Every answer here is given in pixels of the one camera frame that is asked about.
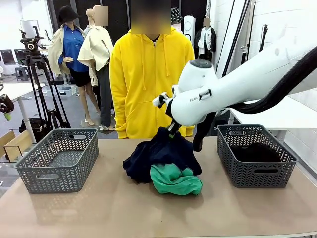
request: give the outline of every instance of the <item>green cloth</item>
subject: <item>green cloth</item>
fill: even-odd
[[[150,175],[154,187],[161,194],[198,195],[202,191],[203,183],[190,168],[181,171],[175,164],[157,164],[151,166]]]

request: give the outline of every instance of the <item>brown tabletop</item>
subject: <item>brown tabletop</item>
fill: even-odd
[[[317,189],[296,167],[284,189],[234,188],[204,140],[199,196],[159,195],[122,168],[140,140],[100,140],[78,193],[29,194],[19,179],[0,199],[2,238],[154,238],[317,233]]]

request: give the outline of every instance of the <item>stool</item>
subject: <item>stool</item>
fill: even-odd
[[[28,68],[27,67],[17,67],[15,68],[15,76],[16,76],[16,81],[28,81],[29,80],[29,75],[28,75]]]

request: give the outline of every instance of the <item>empty basket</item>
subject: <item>empty basket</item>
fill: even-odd
[[[246,147],[252,143],[270,146],[281,162],[241,162],[230,146]],[[298,159],[261,125],[218,126],[217,152],[235,187],[285,187]]]
[[[98,154],[97,129],[56,129],[15,167],[29,193],[78,192]]]

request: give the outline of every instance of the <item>hoodie drawstring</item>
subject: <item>hoodie drawstring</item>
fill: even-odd
[[[143,80],[143,90],[146,90],[147,88],[145,87],[145,70],[144,70],[144,43],[143,43],[143,36],[141,35],[141,63],[142,63],[142,80]]]
[[[169,68],[168,68],[168,63],[167,63],[167,53],[166,53],[166,45],[165,45],[165,35],[163,37],[163,41],[164,41],[164,56],[165,56],[165,67],[166,67],[166,76],[169,76]]]

